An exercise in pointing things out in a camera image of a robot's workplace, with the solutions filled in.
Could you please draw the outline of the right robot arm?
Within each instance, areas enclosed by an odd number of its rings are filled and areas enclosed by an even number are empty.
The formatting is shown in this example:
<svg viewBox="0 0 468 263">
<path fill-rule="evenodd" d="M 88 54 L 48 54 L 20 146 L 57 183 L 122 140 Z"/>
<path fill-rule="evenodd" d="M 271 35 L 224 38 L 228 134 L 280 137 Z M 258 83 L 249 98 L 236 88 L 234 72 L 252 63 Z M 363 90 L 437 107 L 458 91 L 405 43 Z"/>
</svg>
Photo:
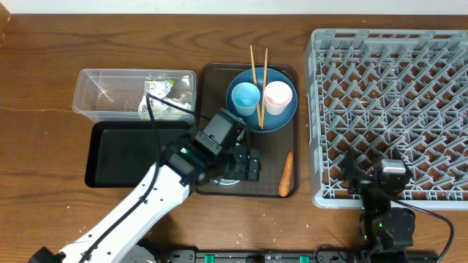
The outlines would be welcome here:
<svg viewBox="0 0 468 263">
<path fill-rule="evenodd" d="M 415 214 L 409 208 L 394 207 L 391 199 L 400 194 L 412 177 L 397 150 L 394 159 L 381 159 L 371 172 L 358 169 L 351 150 L 346 152 L 340 179 L 347 192 L 361 197 L 359 232 L 366 244 L 349 262 L 408 262 L 406 248 L 413 245 Z"/>
</svg>

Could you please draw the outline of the white tissue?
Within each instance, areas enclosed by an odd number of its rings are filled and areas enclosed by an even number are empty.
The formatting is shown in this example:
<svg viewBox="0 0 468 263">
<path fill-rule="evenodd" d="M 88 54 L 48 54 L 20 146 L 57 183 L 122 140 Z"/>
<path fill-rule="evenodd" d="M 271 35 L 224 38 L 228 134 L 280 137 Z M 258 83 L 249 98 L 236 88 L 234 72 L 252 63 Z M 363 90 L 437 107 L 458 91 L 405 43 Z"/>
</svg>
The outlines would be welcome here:
<svg viewBox="0 0 468 263">
<path fill-rule="evenodd" d="M 192 109 L 192 87 L 188 75 L 163 82 L 162 99 L 186 110 Z"/>
</svg>

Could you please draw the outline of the green snack wrapper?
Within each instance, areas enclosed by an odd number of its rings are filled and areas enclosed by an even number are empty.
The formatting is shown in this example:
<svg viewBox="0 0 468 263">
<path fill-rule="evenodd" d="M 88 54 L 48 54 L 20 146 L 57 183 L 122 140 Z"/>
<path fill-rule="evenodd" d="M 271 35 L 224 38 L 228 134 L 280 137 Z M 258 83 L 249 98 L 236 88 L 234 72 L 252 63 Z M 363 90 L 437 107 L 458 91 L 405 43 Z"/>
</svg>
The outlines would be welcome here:
<svg viewBox="0 0 468 263">
<path fill-rule="evenodd" d="M 149 121 L 151 118 L 148 113 L 148 106 L 146 102 L 146 94 L 158 97 L 166 102 L 169 102 L 167 95 L 170 93 L 174 85 L 173 80 L 147 80 L 144 83 L 145 91 L 143 98 L 138 106 L 138 115 L 142 121 Z M 149 98 L 151 110 L 154 118 L 166 118 L 168 115 L 173 114 L 173 111 L 168 105 L 156 99 Z"/>
</svg>

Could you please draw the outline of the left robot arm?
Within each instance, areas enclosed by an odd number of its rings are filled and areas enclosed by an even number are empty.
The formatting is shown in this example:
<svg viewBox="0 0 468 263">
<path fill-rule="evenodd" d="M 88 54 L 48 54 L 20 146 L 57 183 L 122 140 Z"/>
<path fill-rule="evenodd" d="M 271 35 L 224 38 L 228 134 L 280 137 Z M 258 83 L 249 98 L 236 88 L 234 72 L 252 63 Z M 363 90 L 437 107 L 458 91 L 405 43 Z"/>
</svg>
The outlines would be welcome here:
<svg viewBox="0 0 468 263">
<path fill-rule="evenodd" d="M 234 173 L 238 162 L 250 167 L 250 131 L 242 118 L 220 109 L 204 129 L 188 131 L 159 150 L 138 186 L 96 226 L 57 254 L 42 247 L 30 262 L 120 262 L 144 234 L 207 184 L 213 171 Z"/>
</svg>

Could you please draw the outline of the light blue rice bowl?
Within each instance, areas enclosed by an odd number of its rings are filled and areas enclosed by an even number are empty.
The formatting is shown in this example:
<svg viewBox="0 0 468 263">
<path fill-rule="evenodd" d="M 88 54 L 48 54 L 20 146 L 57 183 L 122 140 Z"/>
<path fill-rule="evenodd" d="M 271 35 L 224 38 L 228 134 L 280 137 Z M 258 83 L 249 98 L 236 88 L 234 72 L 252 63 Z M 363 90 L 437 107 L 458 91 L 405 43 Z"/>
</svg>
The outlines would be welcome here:
<svg viewBox="0 0 468 263">
<path fill-rule="evenodd" d="M 217 166 L 213 170 L 212 181 L 217 185 L 230 186 L 245 178 L 245 147 L 239 143 L 221 152 Z"/>
</svg>

